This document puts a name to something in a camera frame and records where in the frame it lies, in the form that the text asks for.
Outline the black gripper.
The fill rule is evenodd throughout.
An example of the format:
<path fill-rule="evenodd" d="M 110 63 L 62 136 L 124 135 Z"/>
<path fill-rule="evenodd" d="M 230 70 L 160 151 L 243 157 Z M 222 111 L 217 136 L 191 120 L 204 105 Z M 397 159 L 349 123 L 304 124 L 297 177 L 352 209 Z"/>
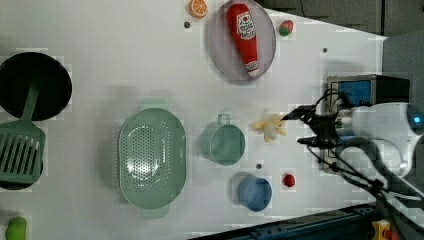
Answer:
<path fill-rule="evenodd" d="M 311 130 L 316 134 L 314 137 L 299 138 L 297 142 L 306 146 L 318 148 L 333 148 L 339 141 L 335 127 L 336 113 L 318 115 L 314 105 L 301 105 L 283 117 L 283 120 L 308 121 Z"/>

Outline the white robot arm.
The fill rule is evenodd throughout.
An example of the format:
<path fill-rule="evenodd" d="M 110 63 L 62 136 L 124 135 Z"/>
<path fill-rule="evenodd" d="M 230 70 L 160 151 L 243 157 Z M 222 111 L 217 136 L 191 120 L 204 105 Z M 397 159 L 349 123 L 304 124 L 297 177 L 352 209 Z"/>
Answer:
<path fill-rule="evenodd" d="M 382 162 L 401 177 L 412 169 L 415 148 L 423 137 L 423 113 L 405 102 L 353 107 L 325 115 L 318 115 L 314 105 L 302 105 L 283 120 L 307 124 L 315 136 L 298 142 L 319 149 L 347 148 L 354 138 L 376 143 Z"/>

